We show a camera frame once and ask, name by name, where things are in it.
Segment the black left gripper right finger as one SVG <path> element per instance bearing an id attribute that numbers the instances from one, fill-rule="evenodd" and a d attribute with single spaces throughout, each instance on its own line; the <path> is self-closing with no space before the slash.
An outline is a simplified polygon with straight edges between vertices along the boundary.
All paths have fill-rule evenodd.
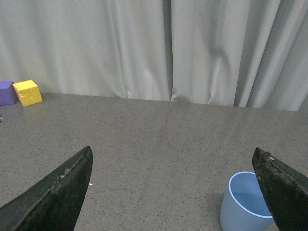
<path id="1" fill-rule="evenodd" d="M 308 177 L 258 147 L 252 165 L 277 228 L 280 231 L 306 231 Z"/>

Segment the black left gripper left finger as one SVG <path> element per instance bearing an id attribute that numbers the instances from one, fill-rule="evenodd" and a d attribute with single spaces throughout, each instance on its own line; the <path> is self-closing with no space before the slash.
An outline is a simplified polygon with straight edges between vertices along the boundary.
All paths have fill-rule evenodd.
<path id="1" fill-rule="evenodd" d="M 2 231 L 72 231 L 92 173 L 93 154 L 84 147 L 24 193 L 0 208 Z"/>

